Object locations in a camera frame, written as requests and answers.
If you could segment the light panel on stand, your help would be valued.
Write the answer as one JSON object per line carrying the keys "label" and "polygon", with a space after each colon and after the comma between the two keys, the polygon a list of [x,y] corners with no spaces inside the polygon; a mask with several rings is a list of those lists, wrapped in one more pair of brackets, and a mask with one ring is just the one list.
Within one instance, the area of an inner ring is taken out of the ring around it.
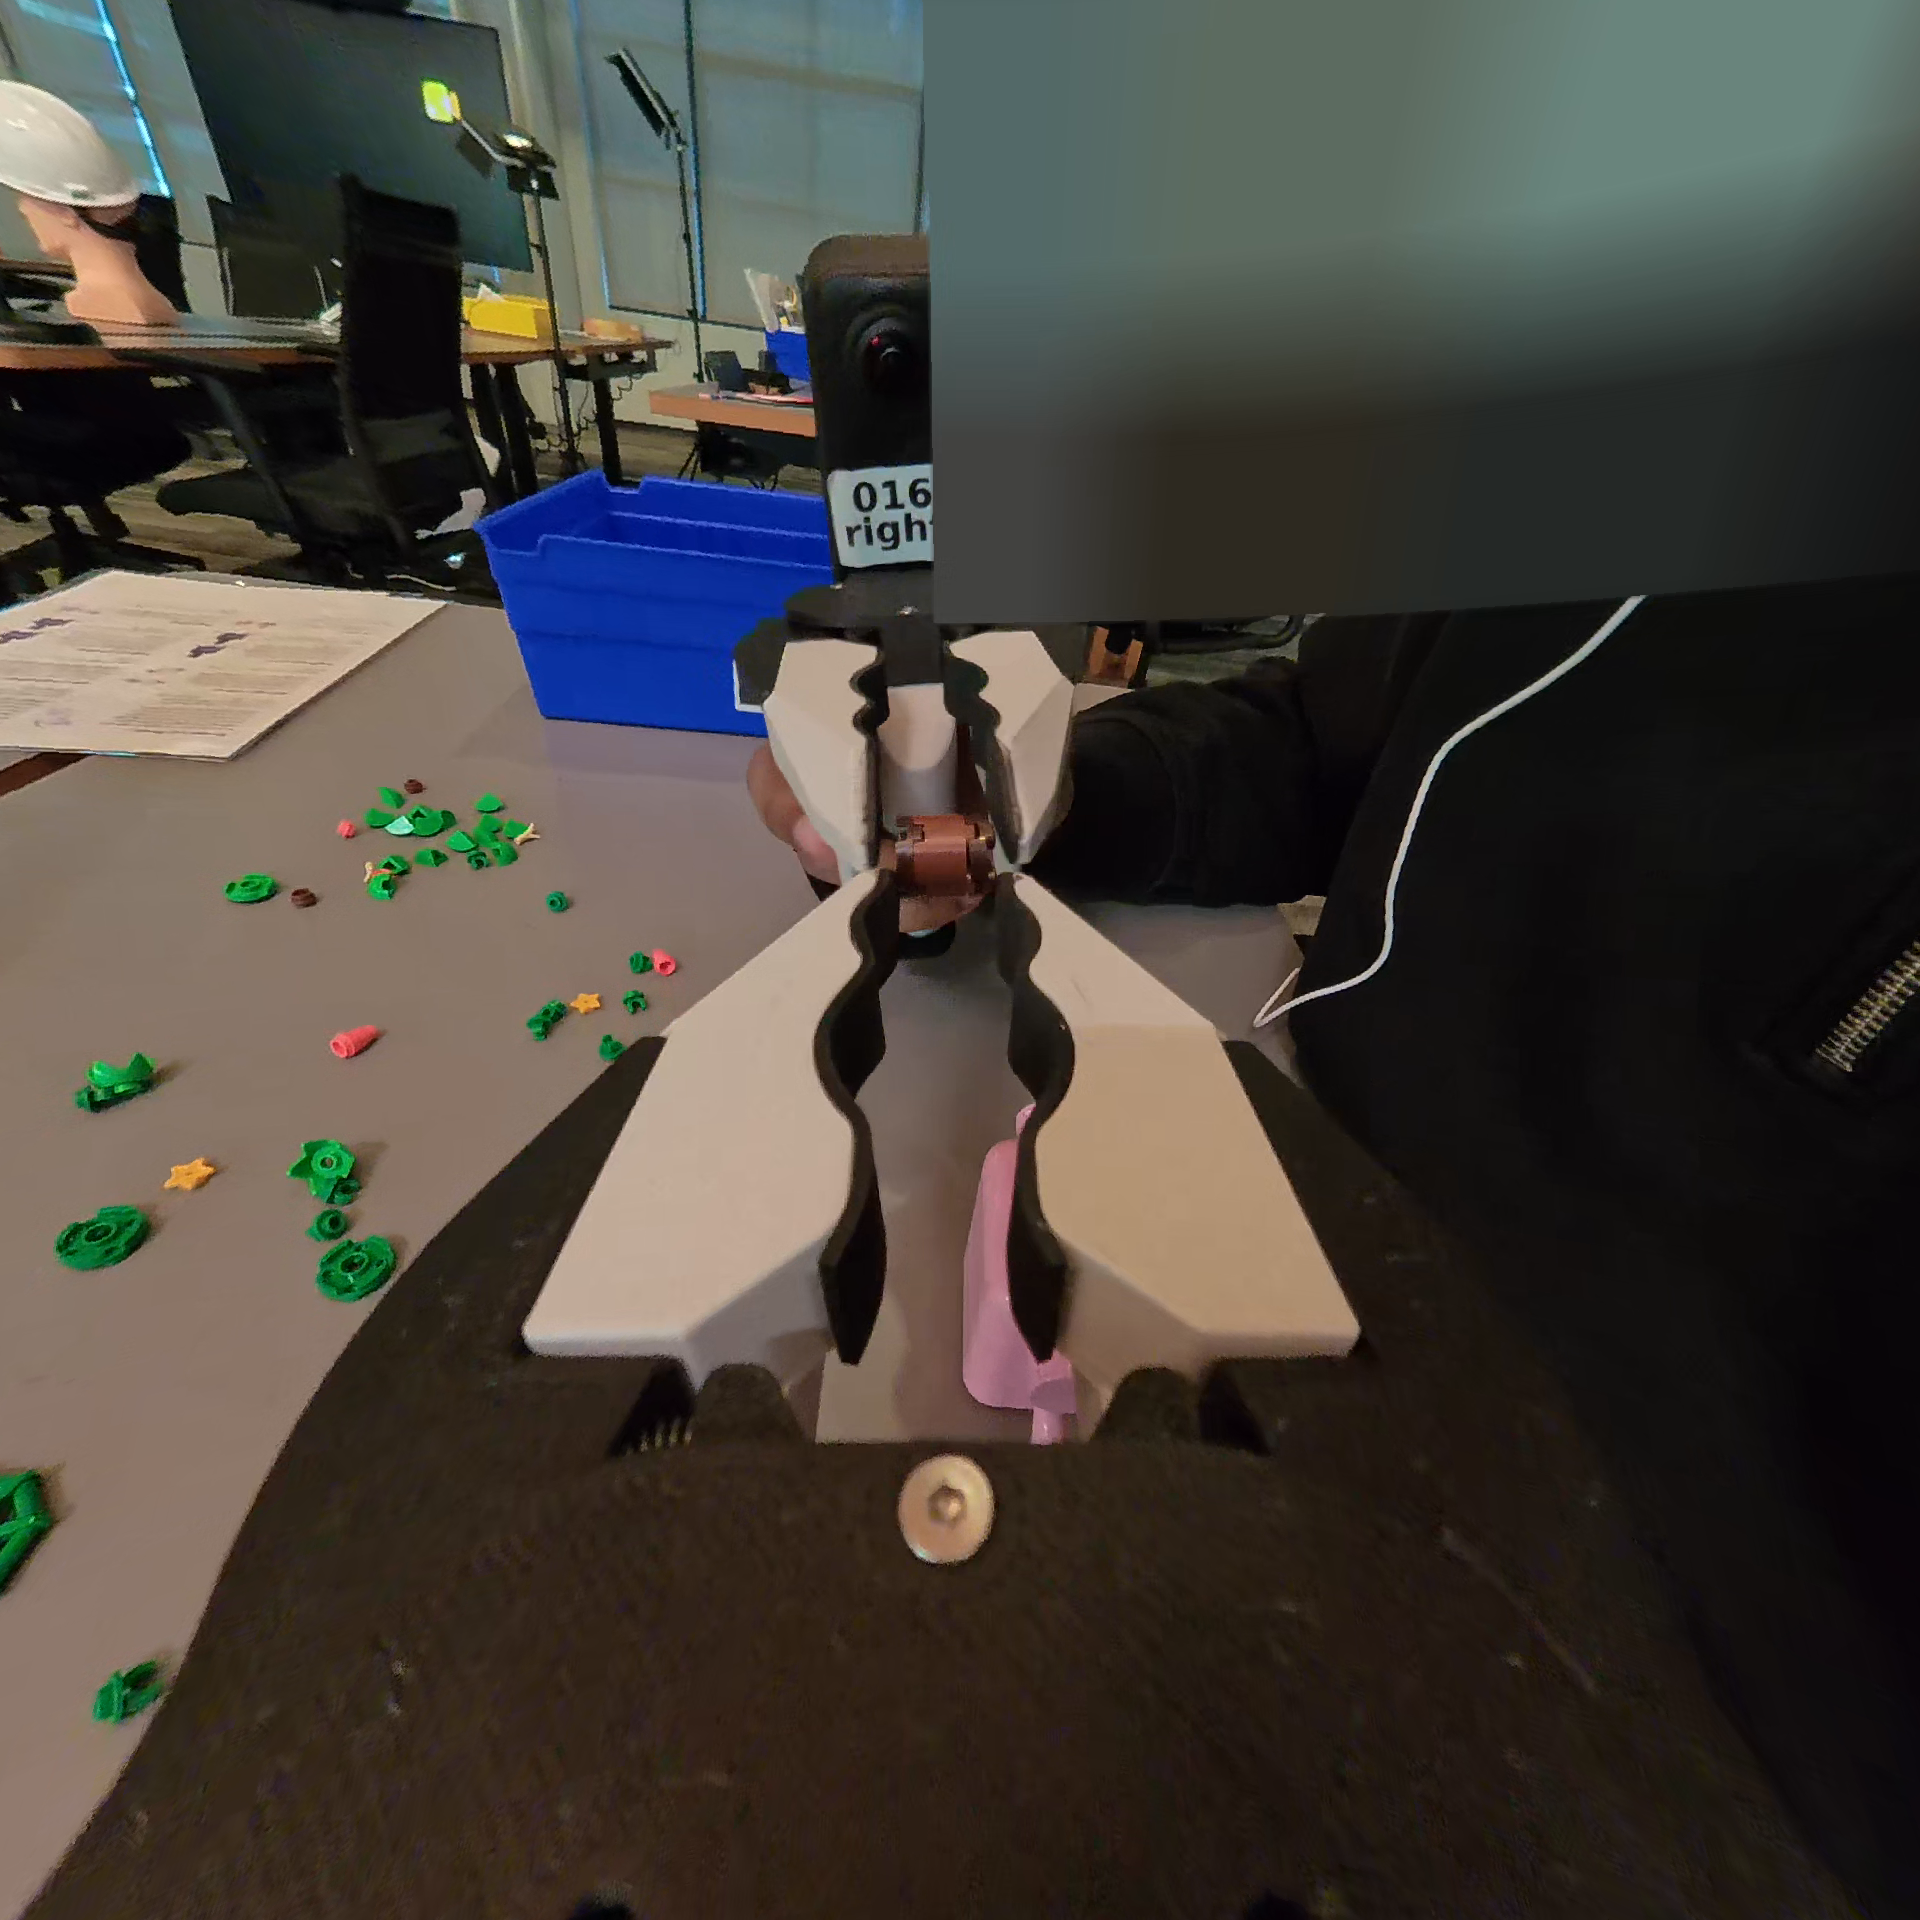
{"label": "light panel on stand", "polygon": [[608,66],[615,70],[627,99],[640,115],[642,124],[655,132],[674,162],[677,195],[680,195],[680,248],[686,282],[686,320],[691,333],[694,374],[707,373],[705,320],[705,254],[702,254],[702,219],[697,207],[697,141],[689,128],[689,119],[677,111],[664,88],[648,75],[631,48],[619,45],[608,54]]}

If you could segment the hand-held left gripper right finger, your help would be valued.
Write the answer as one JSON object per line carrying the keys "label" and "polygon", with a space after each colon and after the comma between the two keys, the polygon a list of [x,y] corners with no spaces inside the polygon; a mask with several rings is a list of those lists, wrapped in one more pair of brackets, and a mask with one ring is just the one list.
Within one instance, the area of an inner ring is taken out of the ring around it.
{"label": "hand-held left gripper right finger", "polygon": [[1350,1355],[1355,1310],[1264,1127],[1278,1067],[1041,883],[997,900],[1032,1094],[1006,1229],[1027,1348],[1080,1373]]}

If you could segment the person's right forearm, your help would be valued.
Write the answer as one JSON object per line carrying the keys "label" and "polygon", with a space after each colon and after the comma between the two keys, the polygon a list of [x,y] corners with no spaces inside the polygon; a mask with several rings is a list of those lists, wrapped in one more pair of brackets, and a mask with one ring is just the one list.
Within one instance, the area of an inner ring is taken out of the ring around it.
{"label": "person's right forearm", "polygon": [[1128,904],[1293,904],[1328,891],[1350,819],[1312,679],[1270,662],[1120,695],[1073,725],[1070,800],[1030,874]]}

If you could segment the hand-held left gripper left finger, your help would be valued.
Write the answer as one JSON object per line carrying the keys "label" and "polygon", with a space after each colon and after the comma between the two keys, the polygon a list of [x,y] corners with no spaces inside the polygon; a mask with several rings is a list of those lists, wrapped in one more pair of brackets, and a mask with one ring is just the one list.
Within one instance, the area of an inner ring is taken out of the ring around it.
{"label": "hand-held left gripper left finger", "polygon": [[898,898],[862,874],[648,1046],[648,1074],[534,1310],[547,1357],[856,1364],[885,1287],[874,1128]]}

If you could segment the brown round toy brick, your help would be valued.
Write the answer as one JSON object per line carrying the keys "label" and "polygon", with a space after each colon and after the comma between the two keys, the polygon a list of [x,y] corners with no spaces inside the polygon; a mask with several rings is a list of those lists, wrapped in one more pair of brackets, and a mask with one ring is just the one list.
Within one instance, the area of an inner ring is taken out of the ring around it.
{"label": "brown round toy brick", "polygon": [[979,903],[997,883],[997,835],[983,811],[907,814],[897,824],[901,898]]}

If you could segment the person's right hand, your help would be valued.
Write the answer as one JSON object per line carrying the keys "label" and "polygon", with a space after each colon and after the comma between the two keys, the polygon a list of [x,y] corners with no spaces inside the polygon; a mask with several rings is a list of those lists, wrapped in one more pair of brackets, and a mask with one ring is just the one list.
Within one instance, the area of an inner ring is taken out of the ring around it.
{"label": "person's right hand", "polygon": [[826,898],[845,885],[845,868],[781,771],[774,746],[762,740],[749,763],[749,790],[762,824],[798,859],[807,885]]}

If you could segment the person's black jacket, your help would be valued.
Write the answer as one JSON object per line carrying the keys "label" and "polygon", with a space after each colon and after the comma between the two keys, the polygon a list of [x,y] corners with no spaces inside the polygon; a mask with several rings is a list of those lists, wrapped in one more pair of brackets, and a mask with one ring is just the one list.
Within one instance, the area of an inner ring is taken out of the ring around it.
{"label": "person's black jacket", "polygon": [[1326,618],[1355,763],[1290,1021],[1550,1355],[1703,1664],[1915,1915],[1915,575]]}

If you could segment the large blue plastic bin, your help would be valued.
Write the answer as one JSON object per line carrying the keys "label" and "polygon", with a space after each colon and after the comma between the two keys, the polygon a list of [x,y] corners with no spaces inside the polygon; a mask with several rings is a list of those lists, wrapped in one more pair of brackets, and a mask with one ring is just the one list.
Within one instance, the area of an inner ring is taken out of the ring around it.
{"label": "large blue plastic bin", "polygon": [[600,471],[475,523],[543,718],[763,736],[734,648],[832,580],[814,493]]}

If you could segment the black office chair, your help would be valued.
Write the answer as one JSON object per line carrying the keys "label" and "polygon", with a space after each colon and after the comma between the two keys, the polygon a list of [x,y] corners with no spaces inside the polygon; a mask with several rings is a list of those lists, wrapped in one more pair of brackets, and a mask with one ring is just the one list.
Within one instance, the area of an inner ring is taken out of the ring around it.
{"label": "black office chair", "polygon": [[112,493],[189,464],[193,446],[153,381],[138,373],[3,373],[3,508],[45,512],[48,531],[6,555],[15,595],[94,568],[205,568],[202,557],[138,544]]}
{"label": "black office chair", "polygon": [[465,386],[459,221],[454,207],[338,181],[343,315],[319,360],[197,360],[190,374],[240,464],[159,484],[174,517],[247,520],[295,546],[317,586],[410,588],[497,605],[465,519],[497,506]]}

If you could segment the pink toy brick pig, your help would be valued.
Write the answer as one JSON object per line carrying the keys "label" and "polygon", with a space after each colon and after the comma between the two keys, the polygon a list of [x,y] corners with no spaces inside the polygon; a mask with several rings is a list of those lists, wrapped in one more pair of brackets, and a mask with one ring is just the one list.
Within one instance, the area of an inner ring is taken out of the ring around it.
{"label": "pink toy brick pig", "polygon": [[1024,1343],[1011,1291],[1009,1234],[1018,1187],[1018,1150],[1033,1106],[1016,1134],[981,1163],[965,1250],[963,1383],[974,1404],[1030,1416],[1030,1439],[1055,1446],[1077,1426],[1077,1381],[1065,1355],[1039,1360]]}

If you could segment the wooden office desk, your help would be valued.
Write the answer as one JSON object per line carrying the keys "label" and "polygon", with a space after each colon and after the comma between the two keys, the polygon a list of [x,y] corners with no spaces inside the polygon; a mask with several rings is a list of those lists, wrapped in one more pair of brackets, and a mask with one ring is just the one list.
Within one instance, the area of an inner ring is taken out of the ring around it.
{"label": "wooden office desk", "polygon": [[725,478],[727,462],[714,464],[707,459],[720,439],[746,440],[750,466],[763,466],[768,484],[784,469],[819,471],[821,466],[814,413],[805,390],[722,390],[707,384],[655,386],[648,390],[648,405],[655,419],[694,430],[694,453],[682,466],[682,478]]}
{"label": "wooden office desk", "polygon": [[[561,475],[589,469],[584,427],[593,430],[597,469],[614,487],[629,475],[618,439],[615,384],[659,373],[669,341],[631,326],[566,331],[558,343],[465,326],[465,370],[480,436],[497,450],[497,501],[512,506],[543,487],[538,446],[558,446]],[[555,423],[544,423],[522,386],[522,370],[555,378]]]}

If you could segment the printed instruction sheet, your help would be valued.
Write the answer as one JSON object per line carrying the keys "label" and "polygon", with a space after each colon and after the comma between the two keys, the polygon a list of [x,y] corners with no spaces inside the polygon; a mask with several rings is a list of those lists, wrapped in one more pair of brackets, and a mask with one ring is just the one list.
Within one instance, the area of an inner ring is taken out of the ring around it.
{"label": "printed instruction sheet", "polygon": [[440,611],[205,571],[104,568],[3,613],[3,749],[230,762]]}

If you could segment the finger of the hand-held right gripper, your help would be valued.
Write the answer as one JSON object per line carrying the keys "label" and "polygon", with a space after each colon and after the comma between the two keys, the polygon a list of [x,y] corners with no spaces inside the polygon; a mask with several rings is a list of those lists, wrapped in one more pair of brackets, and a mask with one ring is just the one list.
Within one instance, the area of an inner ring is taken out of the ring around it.
{"label": "finger of the hand-held right gripper", "polygon": [[871,640],[792,638],[762,703],[775,763],[841,879],[871,874],[880,845],[882,652]]}
{"label": "finger of the hand-held right gripper", "polygon": [[968,732],[1002,874],[1030,868],[1073,802],[1073,695],[1039,631],[945,644],[946,709]]}

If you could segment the white hard hat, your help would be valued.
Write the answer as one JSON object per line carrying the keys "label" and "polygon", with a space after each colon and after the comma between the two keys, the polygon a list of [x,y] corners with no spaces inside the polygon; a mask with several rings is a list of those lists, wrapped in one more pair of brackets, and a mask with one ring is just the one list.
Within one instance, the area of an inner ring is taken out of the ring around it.
{"label": "white hard hat", "polygon": [[3,188],[65,207],[127,207],[143,192],[81,110],[16,80],[3,80]]}

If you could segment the mannequin head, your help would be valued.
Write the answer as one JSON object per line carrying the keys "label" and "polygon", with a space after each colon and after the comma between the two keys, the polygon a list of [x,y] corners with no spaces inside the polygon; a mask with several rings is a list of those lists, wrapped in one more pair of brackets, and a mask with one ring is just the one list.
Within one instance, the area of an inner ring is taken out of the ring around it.
{"label": "mannequin head", "polygon": [[139,199],[69,205],[16,195],[16,205],[42,252],[74,274],[65,298],[74,320],[110,326],[173,326],[176,304],[138,262]]}

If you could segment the large black monitor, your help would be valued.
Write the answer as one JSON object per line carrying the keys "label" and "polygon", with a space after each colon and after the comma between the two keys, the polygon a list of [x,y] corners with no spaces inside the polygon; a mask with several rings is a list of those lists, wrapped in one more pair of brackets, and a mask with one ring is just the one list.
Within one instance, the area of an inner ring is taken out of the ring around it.
{"label": "large black monitor", "polygon": [[338,181],[456,213],[471,264],[529,272],[522,202],[480,174],[454,104],[514,124],[502,36],[398,5],[174,3],[176,35],[233,207],[338,239]]}

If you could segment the pile of green leaf bits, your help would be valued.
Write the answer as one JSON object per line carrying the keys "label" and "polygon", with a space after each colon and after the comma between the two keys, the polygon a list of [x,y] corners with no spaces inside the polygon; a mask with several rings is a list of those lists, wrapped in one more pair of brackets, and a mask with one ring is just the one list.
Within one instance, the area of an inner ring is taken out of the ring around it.
{"label": "pile of green leaf bits", "polygon": [[361,890],[378,903],[391,903],[421,874],[494,874],[519,864],[541,842],[541,827],[512,811],[507,800],[488,788],[466,808],[437,802],[424,790],[408,800],[401,786],[379,786],[375,805],[351,819],[374,837]]}

